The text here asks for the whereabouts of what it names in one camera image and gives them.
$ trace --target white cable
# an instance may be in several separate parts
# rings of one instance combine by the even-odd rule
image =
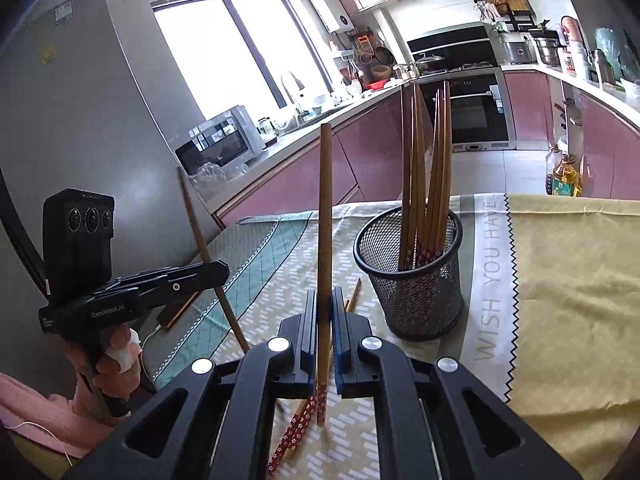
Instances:
[[[143,352],[145,350],[145,344],[147,341],[149,341],[149,338],[153,335],[153,334],[157,334],[158,332],[160,332],[160,329],[162,328],[162,325],[158,325],[156,326],[156,329],[149,334],[148,336],[145,337],[145,340],[142,342],[142,346],[140,347],[140,351]],[[142,365],[142,371],[145,373],[146,378],[149,379],[149,382],[151,383],[151,385],[154,385],[154,382],[151,380],[151,377],[149,377],[149,374],[146,373],[146,368],[145,368],[145,356],[144,354],[142,355],[142,357],[140,358],[140,364]]]
[[[8,430],[17,430],[18,428],[20,428],[21,426],[24,426],[25,424],[31,424],[32,426],[36,426],[37,428],[40,428],[41,430],[46,431],[47,433],[49,433],[53,438],[55,438],[58,443],[60,444],[60,449],[62,450],[62,452],[65,454],[66,456],[66,460],[69,462],[69,465],[71,467],[73,467],[73,463],[71,462],[71,459],[69,458],[69,455],[66,453],[65,451],[65,447],[62,445],[62,442],[60,442],[60,440],[58,439],[58,437],[56,437],[53,433],[51,433],[47,428],[45,428],[44,426],[41,426],[39,424],[36,424],[35,422],[22,422],[21,424],[18,424],[17,426],[4,426],[4,422],[2,423],[2,425],[7,428]]]

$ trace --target stainless steel pot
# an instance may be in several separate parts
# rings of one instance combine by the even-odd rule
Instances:
[[[549,66],[560,66],[558,47],[560,42],[553,38],[535,38],[536,47],[540,54],[540,61]]]

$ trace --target countertop appliance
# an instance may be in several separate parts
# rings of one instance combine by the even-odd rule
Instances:
[[[504,75],[500,69],[469,69],[440,74],[420,83],[431,122],[435,120],[436,91],[449,80],[454,152],[515,148],[513,117]]]
[[[507,32],[500,35],[504,47],[504,60],[509,64],[535,63],[536,54],[527,36],[521,32]]]
[[[236,168],[260,155],[264,141],[244,106],[216,115],[189,131],[191,140],[175,150],[188,174],[205,162]]]

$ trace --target built-in oven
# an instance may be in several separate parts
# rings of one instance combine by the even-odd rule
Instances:
[[[508,128],[512,121],[508,102],[498,85],[498,71],[465,71],[428,78],[420,84],[432,123],[435,120],[435,97],[442,88],[442,80],[449,81],[451,102],[452,143],[455,152],[479,150],[508,150],[514,139]]]

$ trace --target wooden stick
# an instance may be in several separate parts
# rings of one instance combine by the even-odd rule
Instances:
[[[358,292],[360,291],[361,284],[362,284],[362,280],[358,278],[358,281],[353,287],[353,292],[351,293],[351,297],[347,300],[347,303],[344,305],[345,312],[353,312],[354,310],[356,310]],[[332,341],[331,348],[330,348],[330,355],[329,355],[329,368],[333,366],[333,361],[334,361],[334,343]],[[300,404],[298,405],[298,408],[295,414],[291,418],[291,423],[289,424],[289,427],[287,428],[287,431],[285,432],[284,436],[282,437],[282,440],[280,441],[280,445],[278,446],[278,447],[282,446],[282,443],[285,437],[287,436],[288,433],[290,433],[289,439],[286,443],[287,449],[284,451],[284,458],[287,458],[287,459],[293,458],[293,455],[296,452],[296,448],[298,447],[298,444],[302,439],[302,435],[303,433],[305,433],[306,427],[309,424],[308,418],[306,419],[305,413],[307,411],[307,407],[309,403],[312,402],[313,400],[314,400],[313,396],[309,397],[308,399],[302,400],[302,402],[300,402]]]
[[[429,195],[427,200],[427,211],[424,219],[424,231],[422,232],[422,236],[426,243],[422,247],[422,254],[420,254],[420,261],[418,262],[418,266],[421,267],[427,263],[429,259],[429,247],[430,247],[430,239],[431,239],[431,230],[434,226],[434,207],[436,203],[436,195],[438,193],[438,189],[436,187],[437,184],[437,173],[438,173],[438,154],[440,153],[440,135],[438,132],[440,131],[440,90],[436,92],[436,114],[435,114],[435,128],[434,128],[434,137],[433,137],[433,155],[431,158],[431,176],[429,179]]]
[[[440,199],[440,218],[438,219],[438,233],[436,236],[436,253],[439,257],[444,252],[447,240],[447,215],[449,213],[449,198],[451,195],[451,99],[449,95],[449,81],[444,82],[444,146],[442,151],[442,192]]]
[[[412,114],[411,117],[414,116],[414,102],[412,100]],[[404,268],[411,269],[414,266],[414,254],[415,254],[415,235],[416,229],[418,227],[418,210],[416,209],[417,201],[418,201],[418,167],[415,163],[415,155],[416,155],[416,140],[417,137],[414,135],[414,126],[415,121],[412,120],[411,127],[411,194],[409,198],[409,227],[407,234],[407,244],[406,244],[406,258],[404,260]]]
[[[318,426],[324,428],[329,382],[332,292],[332,149],[331,125],[320,126],[320,196],[318,207]]]
[[[211,256],[209,255],[209,251],[207,250],[207,244],[204,241],[204,236],[202,235],[202,231],[200,230],[200,226],[198,225],[198,219],[196,218],[196,213],[193,209],[193,203],[191,203],[191,198],[189,197],[189,191],[187,190],[187,178],[184,176],[184,172],[181,168],[178,168],[178,176],[180,178],[180,188],[182,189],[182,199],[184,200],[184,207],[187,209],[189,224],[191,224],[193,237],[196,239],[198,252],[200,253],[200,257],[202,258],[203,263],[208,264],[211,261]],[[242,333],[242,329],[238,324],[236,315],[234,314],[234,311],[231,308],[228,299],[226,298],[225,289],[221,286],[216,286],[213,288],[213,291],[218,297],[222,312],[224,312],[226,320],[229,323],[232,332],[236,336],[240,348],[244,353],[247,353],[249,351],[249,343],[244,338],[244,334]]]
[[[438,103],[438,125],[436,126],[436,138],[438,149],[433,150],[433,164],[431,171],[435,171],[434,175],[434,195],[433,199],[433,217],[429,228],[429,242],[427,244],[426,263],[430,263],[434,259],[436,251],[436,236],[438,233],[438,221],[440,219],[440,202],[442,197],[442,153],[444,152],[444,92],[439,91],[437,96]]]
[[[427,245],[427,237],[424,236],[424,215],[426,201],[426,176],[424,173],[424,129],[422,127],[422,105],[420,97],[422,91],[420,85],[414,85],[414,136],[415,136],[415,165],[416,165],[416,261],[420,259]]]
[[[412,120],[407,109],[411,109],[409,92],[400,89],[402,112],[402,210],[400,221],[400,252],[398,255],[398,270],[406,270],[406,253],[409,243],[409,216],[411,202],[411,154],[412,154]]]

